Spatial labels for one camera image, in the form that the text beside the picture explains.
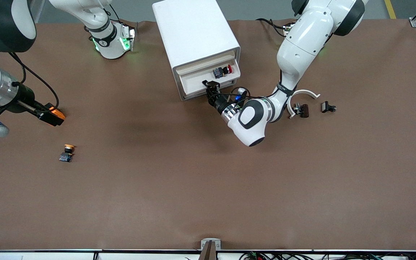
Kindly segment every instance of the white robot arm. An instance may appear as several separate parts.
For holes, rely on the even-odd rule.
[[[35,42],[36,28],[28,0],[0,0],[0,52],[24,52]],[[0,114],[29,112],[51,125],[60,125],[63,119],[51,113],[51,106],[35,100],[33,91],[0,69]],[[0,137],[9,129],[0,122]]]
[[[104,6],[112,0],[49,0],[51,4],[78,18],[92,35],[96,50],[107,59],[117,59],[132,50],[134,28],[111,21]]]
[[[329,36],[344,36],[363,18],[368,0],[293,0],[295,15],[302,16],[287,34],[277,53],[281,78],[270,96],[252,99],[243,108],[226,103],[218,109],[234,134],[247,146],[264,140],[267,123],[282,116],[298,81],[323,48]]]

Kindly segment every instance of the black clamp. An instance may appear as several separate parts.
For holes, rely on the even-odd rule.
[[[328,111],[333,112],[333,113],[336,112],[337,111],[337,106],[329,105],[328,101],[323,102],[322,103],[322,113],[326,113]]]
[[[277,87],[278,90],[280,90],[280,91],[284,92],[285,94],[287,94],[287,97],[291,97],[295,93],[294,90],[287,89],[284,85],[280,84],[280,82],[277,83],[277,86],[276,87]]]
[[[309,117],[309,106],[307,104],[299,105],[299,103],[295,104],[293,111],[302,118]]]
[[[206,94],[208,97],[208,104],[216,108],[218,113],[221,114],[224,109],[230,105],[229,98],[220,91],[221,84],[216,81],[203,81],[202,84],[207,88]]]

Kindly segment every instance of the black connector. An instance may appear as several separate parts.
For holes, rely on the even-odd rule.
[[[230,65],[227,65],[224,68],[219,67],[217,69],[213,69],[213,74],[216,79],[225,77],[227,74],[231,74],[231,73],[232,73],[232,66]]]
[[[223,95],[220,91],[221,85],[216,81],[203,81],[202,82],[205,87],[207,87],[207,98],[208,103],[212,105],[218,113],[222,113],[227,106],[231,103],[229,102],[229,97]]]
[[[296,103],[293,111],[301,118],[309,117],[309,106],[307,104],[300,105],[299,103]]]
[[[74,148],[75,147],[73,145],[66,144],[64,148],[64,152],[61,153],[59,161],[64,161],[65,163],[71,162]]]
[[[333,112],[333,113],[336,112],[337,111],[337,106],[329,105],[328,101],[323,102],[322,103],[322,113],[326,113],[328,111]]]

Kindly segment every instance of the metal bracket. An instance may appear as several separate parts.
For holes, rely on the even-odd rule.
[[[205,238],[205,239],[202,239],[201,242],[200,242],[200,245],[201,245],[200,249],[203,250],[203,247],[205,247],[205,244],[207,242],[210,242],[210,241],[213,241],[214,242],[214,245],[215,245],[214,248],[216,248],[216,251],[221,250],[221,239],[218,239],[218,238]]]
[[[290,30],[293,28],[296,22],[287,23],[286,25],[282,26],[283,28],[283,34],[287,36],[287,34],[290,32]]]
[[[201,253],[198,260],[218,260],[216,252],[221,250],[221,239],[205,238],[201,241]]]
[[[315,94],[314,92],[310,91],[310,90],[306,90],[306,89],[300,89],[297,90],[293,93],[293,95],[289,98],[289,102],[287,103],[287,109],[290,113],[290,119],[293,118],[296,113],[294,112],[293,108],[292,108],[292,98],[294,97],[294,95],[296,94],[307,94],[310,95],[313,99],[316,99],[318,97],[320,97],[320,94]]]
[[[409,17],[409,21],[411,22],[411,26],[413,28],[416,28],[416,23],[413,21],[413,18],[412,17]]]

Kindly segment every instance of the wire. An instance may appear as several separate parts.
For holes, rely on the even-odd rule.
[[[56,91],[53,90],[53,88],[44,80],[42,79],[40,76],[38,76],[33,70],[31,70],[29,67],[27,67],[22,61],[21,59],[17,56],[17,54],[15,54],[15,52],[10,52],[9,55],[15,59],[15,61],[18,62],[18,64],[20,64],[22,66],[22,68],[28,70],[31,74],[33,74],[33,76],[35,76],[37,79],[39,79],[41,82],[43,82],[43,84],[46,85],[46,87],[48,87],[49,90],[51,90],[52,94],[54,95],[55,99],[56,99],[56,105],[54,106],[54,108],[50,108],[48,110],[41,110],[38,111],[40,113],[48,113],[51,111],[56,110],[59,107],[59,97],[56,94]]]
[[[20,59],[18,58],[18,56],[12,56],[12,58],[16,59],[16,61],[20,64],[22,61],[20,61]],[[20,65],[22,67],[22,72],[23,72],[23,78],[20,81],[21,84],[23,84],[25,82],[25,80],[27,79],[27,72],[25,70],[25,67],[23,67],[22,65]]]
[[[235,87],[233,90],[231,90],[230,94],[233,94],[236,89],[240,89],[240,88],[243,88],[244,90],[246,90],[246,94],[248,96],[251,95],[250,94],[250,91],[247,88],[245,88],[245,87]]]
[[[245,97],[245,98],[248,98],[248,99],[260,99],[260,97],[242,96],[242,95],[230,94],[230,93],[216,93],[216,94],[213,94],[213,95],[209,96],[208,97],[208,100],[212,99],[215,96],[219,96],[219,95],[235,96],[235,97]]]
[[[288,255],[291,256],[291,257],[293,257],[293,258],[296,258],[298,260],[302,260],[302,259],[301,258],[298,258],[297,256],[300,256],[300,257],[302,257],[305,260],[314,260],[314,259],[312,259],[311,257],[309,257],[307,255],[301,255],[299,253],[288,253]]]
[[[118,17],[118,15],[117,15],[117,12],[115,11],[115,8],[113,8],[113,6],[112,6],[112,5],[110,5],[110,8],[112,8],[112,10],[113,10],[113,12],[114,12],[115,16],[117,17],[117,20],[120,20],[120,18],[119,18],[119,17]]]
[[[238,258],[238,260],[242,260],[242,258],[243,258],[244,256],[246,256],[246,255],[248,255],[248,253],[244,253],[243,255],[240,255],[240,257]]]
[[[260,253],[259,256],[263,257],[264,260],[271,260],[271,258],[268,257],[266,254]]]
[[[285,260],[284,258],[283,258],[283,255],[274,255],[275,257],[277,257],[277,259],[278,260]]]
[[[371,260],[372,258],[370,256],[364,256],[364,255],[346,255],[345,257],[339,258],[337,260],[356,260],[356,259]]]
[[[86,27],[86,25],[83,27],[85,31],[87,31],[88,33],[91,34],[91,32],[89,31],[89,29]],[[89,35],[88,40],[92,41],[92,35]]]
[[[327,38],[327,40],[325,41],[325,43],[324,43],[324,46],[325,46],[325,44],[330,40],[330,38],[333,36],[333,33],[331,33],[330,34],[330,36],[328,36],[328,38]]]
[[[274,28],[274,30],[276,30],[276,32],[280,35],[280,36],[282,36],[282,37],[286,37],[285,35],[283,35],[282,33],[280,33],[279,32],[279,30],[277,30],[277,29],[282,29],[283,30],[283,26],[279,26],[279,25],[276,25],[273,21],[272,21],[272,19],[270,19],[269,21],[268,20],[266,20],[266,19],[264,19],[264,18],[258,18],[258,19],[256,19],[256,21],[264,21],[264,22],[266,22],[266,23],[268,23],[270,26],[272,26],[272,28]]]
[[[292,254],[292,253],[287,253],[290,257],[288,258],[288,259],[290,259],[290,258],[295,258],[295,259],[297,259],[297,260],[302,260],[301,258],[298,258],[298,257],[296,257],[296,255],[294,255],[294,254]]]

